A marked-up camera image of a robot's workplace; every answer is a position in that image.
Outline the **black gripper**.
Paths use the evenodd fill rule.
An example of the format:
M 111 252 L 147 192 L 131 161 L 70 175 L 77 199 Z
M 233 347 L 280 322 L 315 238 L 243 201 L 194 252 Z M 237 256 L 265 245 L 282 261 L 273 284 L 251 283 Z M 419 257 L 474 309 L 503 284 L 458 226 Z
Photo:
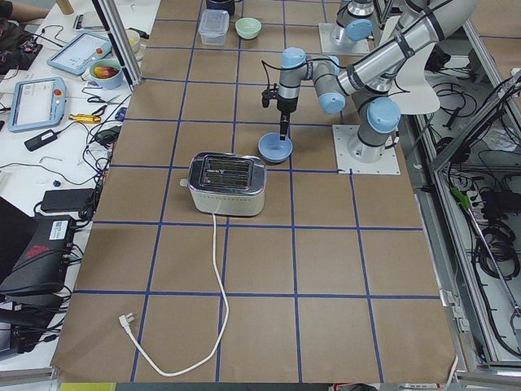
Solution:
M 277 109 L 282 113 L 280 115 L 279 139 L 285 141 L 290 126 L 290 115 L 297 108 L 297 98 L 287 99 L 282 96 L 277 98 Z

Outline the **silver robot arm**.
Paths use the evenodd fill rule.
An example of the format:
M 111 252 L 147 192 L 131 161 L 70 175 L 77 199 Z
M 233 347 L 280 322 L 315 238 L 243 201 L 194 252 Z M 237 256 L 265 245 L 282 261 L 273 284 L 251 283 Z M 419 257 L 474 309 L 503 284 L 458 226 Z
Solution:
M 287 139 L 302 81 L 311 81 L 326 113 L 341 112 L 345 99 L 352 98 L 360 126 L 348 142 L 349 154 L 364 163 L 379 160 L 401 119 L 399 105 L 388 96 L 398 72 L 426 47 L 456 32 L 477 5 L 476 1 L 409 1 L 387 40 L 345 67 L 328 55 L 310 56 L 298 47 L 285 49 L 274 86 L 281 113 L 279 140 Z
M 337 45 L 347 45 L 368 38 L 373 29 L 372 0 L 341 1 L 331 37 Z

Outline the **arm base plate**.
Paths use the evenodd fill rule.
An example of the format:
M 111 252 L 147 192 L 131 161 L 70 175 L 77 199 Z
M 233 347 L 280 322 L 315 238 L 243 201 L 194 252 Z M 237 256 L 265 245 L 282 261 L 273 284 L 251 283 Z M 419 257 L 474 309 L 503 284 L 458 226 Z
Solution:
M 370 52 L 366 38 L 353 41 L 341 32 L 337 24 L 320 23 L 318 31 L 321 51 L 324 54 L 362 56 Z
M 358 138 L 358 125 L 333 125 L 337 171 L 340 174 L 400 175 L 392 136 L 380 147 L 368 147 Z

